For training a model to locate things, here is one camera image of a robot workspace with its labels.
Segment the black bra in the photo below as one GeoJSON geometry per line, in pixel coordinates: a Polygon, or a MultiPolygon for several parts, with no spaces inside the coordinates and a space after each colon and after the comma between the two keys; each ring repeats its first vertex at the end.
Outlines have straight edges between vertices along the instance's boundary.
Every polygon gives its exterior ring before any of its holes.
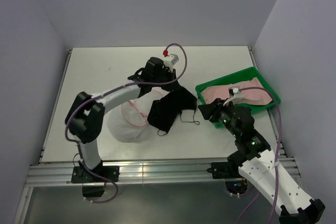
{"type": "Polygon", "coordinates": [[[149,111],[147,122],[157,129],[158,136],[165,136],[169,133],[176,118],[180,116],[183,123],[194,123],[199,125],[200,122],[195,120],[197,107],[197,98],[185,87],[169,92],[163,98],[154,100],[149,111]],[[193,111],[191,121],[182,120],[184,110],[193,111]]]}

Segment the pink bra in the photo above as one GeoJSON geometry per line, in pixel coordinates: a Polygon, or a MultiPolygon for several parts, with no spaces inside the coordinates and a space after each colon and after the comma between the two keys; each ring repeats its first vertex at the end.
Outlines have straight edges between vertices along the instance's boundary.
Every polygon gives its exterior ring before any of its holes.
{"type": "Polygon", "coordinates": [[[219,98],[222,100],[230,99],[231,97],[238,96],[237,104],[249,104],[249,105],[267,105],[272,102],[271,96],[263,90],[260,89],[249,89],[241,92],[234,92],[230,94],[230,90],[258,87],[262,88],[260,81],[257,77],[254,77],[248,81],[241,81],[238,83],[227,84],[227,85],[216,85],[205,88],[201,95],[206,104],[212,103],[215,99],[219,98]]]}

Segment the white mesh laundry bag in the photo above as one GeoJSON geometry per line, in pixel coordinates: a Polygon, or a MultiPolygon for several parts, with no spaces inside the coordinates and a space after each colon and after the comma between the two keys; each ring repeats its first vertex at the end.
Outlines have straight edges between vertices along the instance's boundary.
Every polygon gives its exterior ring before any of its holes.
{"type": "Polygon", "coordinates": [[[148,115],[155,100],[168,94],[161,88],[153,88],[144,96],[127,101],[110,112],[107,127],[119,142],[140,143],[150,135],[148,115]]]}

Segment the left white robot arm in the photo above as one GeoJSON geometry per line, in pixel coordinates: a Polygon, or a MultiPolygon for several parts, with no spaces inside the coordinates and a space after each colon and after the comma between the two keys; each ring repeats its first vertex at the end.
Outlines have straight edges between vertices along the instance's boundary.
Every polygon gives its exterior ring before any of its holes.
{"type": "Polygon", "coordinates": [[[83,175],[91,182],[102,176],[102,159],[98,152],[97,138],[101,133],[106,113],[121,104],[149,93],[153,87],[169,91],[178,84],[174,65],[177,55],[168,55],[163,59],[151,57],[145,67],[128,77],[128,83],[97,94],[80,92],[66,118],[65,137],[76,143],[82,165],[83,175]]]}

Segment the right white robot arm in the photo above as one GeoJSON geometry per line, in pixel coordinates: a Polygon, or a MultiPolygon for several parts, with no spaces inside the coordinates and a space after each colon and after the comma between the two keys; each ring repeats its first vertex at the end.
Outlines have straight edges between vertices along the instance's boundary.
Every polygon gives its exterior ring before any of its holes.
{"type": "Polygon", "coordinates": [[[227,158],[225,175],[247,179],[272,205],[280,223],[317,223],[325,205],[313,199],[276,159],[266,139],[255,129],[251,109],[216,99],[199,105],[205,120],[221,123],[235,138],[237,151],[227,158]]]}

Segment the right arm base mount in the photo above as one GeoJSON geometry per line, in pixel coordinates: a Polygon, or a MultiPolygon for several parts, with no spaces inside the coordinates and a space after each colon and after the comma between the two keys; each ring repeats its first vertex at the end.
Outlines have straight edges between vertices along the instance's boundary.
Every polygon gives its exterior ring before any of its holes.
{"type": "Polygon", "coordinates": [[[248,190],[247,180],[239,175],[238,168],[232,162],[212,162],[206,170],[212,179],[223,179],[229,193],[244,194],[248,190]]]}

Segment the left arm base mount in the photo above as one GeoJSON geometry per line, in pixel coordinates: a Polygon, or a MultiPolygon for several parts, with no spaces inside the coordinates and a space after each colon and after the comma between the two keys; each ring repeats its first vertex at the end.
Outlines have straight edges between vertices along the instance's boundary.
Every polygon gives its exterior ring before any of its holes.
{"type": "Polygon", "coordinates": [[[86,169],[82,164],[75,166],[72,171],[70,182],[72,184],[82,184],[82,195],[87,201],[93,203],[105,203],[116,198],[119,187],[116,182],[119,179],[119,166],[99,165],[93,170],[86,169]],[[115,187],[115,192],[110,198],[103,199],[106,193],[107,184],[115,187]]]}

